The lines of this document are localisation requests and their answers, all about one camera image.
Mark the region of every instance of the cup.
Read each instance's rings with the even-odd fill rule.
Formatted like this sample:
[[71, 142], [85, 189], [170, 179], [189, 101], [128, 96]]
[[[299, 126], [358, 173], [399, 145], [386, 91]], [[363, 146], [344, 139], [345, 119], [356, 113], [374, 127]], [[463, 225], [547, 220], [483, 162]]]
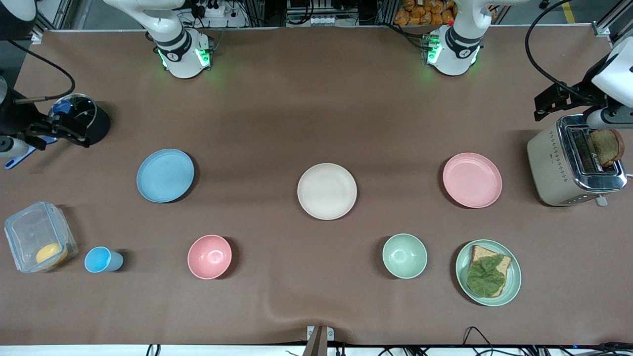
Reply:
[[123, 256], [103, 246], [95, 247], [85, 256], [84, 266], [88, 272], [112, 272], [121, 268]]
[[87, 95], [66, 95], [53, 104], [48, 116], [52, 118], [59, 112], [66, 113], [85, 125], [85, 138], [91, 145], [101, 141], [110, 130], [110, 116]]

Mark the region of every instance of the toast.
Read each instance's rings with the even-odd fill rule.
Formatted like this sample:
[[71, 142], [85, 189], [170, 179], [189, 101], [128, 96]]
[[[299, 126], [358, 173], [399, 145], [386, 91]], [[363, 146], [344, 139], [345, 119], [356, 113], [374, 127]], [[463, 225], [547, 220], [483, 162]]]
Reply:
[[616, 130], [592, 131], [591, 141], [602, 167], [609, 167], [624, 156], [624, 140]]
[[[496, 255], [499, 255], [499, 254], [496, 253], [495, 251], [491, 251], [491, 250], [488, 250], [487, 248], [481, 247], [479, 245], [475, 245], [473, 246], [473, 257], [470, 263], [472, 264], [473, 262], [478, 261], [482, 257], [493, 257]], [[504, 256], [501, 262], [499, 263], [499, 265], [497, 266], [497, 270], [503, 274], [503, 277], [506, 278], [506, 281], [499, 288], [497, 293], [491, 296], [491, 298], [495, 298], [501, 295], [501, 291], [503, 291], [503, 287], [506, 286], [506, 283], [508, 282], [508, 268], [510, 267], [510, 262], [512, 262], [512, 258], [510, 258], [509, 256]]]

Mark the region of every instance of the green light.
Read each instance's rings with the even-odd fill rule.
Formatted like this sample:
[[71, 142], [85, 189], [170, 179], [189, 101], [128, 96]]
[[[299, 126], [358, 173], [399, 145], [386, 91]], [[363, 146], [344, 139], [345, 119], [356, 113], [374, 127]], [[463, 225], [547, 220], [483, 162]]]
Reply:
[[438, 43], [434, 49], [431, 49], [429, 52], [429, 63], [435, 64], [437, 62], [437, 57], [439, 57], [439, 53], [442, 51], [442, 44]]
[[163, 57], [163, 53], [158, 51], [158, 55], [160, 55], [160, 59], [161, 59], [161, 61], [163, 61], [163, 67], [168, 68], [167, 67], [167, 62], [165, 61], [165, 57]]
[[199, 49], [196, 49], [196, 56], [200, 60], [200, 64], [202, 64], [203, 67], [207, 67], [209, 63], [211, 63], [208, 51], [200, 51]]
[[470, 62], [470, 65], [475, 64], [475, 61], [477, 60], [477, 53], [479, 53], [479, 49], [481, 48], [481, 46], [477, 46], [477, 49], [475, 50], [475, 52], [473, 53], [473, 60]]

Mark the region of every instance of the clear plastic box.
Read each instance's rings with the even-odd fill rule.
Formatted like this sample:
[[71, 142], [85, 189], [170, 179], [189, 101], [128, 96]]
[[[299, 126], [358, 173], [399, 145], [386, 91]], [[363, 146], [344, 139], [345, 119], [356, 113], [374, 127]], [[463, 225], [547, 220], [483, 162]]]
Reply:
[[64, 214], [46, 201], [38, 201], [6, 219], [4, 233], [20, 272], [48, 270], [77, 254]]

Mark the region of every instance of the pink bowl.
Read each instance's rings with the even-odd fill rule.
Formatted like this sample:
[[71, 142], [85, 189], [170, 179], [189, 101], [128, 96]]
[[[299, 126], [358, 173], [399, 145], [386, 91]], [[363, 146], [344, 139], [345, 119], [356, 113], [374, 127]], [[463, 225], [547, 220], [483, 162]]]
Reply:
[[231, 246], [224, 238], [207, 235], [191, 245], [187, 255], [189, 270], [200, 279], [220, 277], [231, 264]]

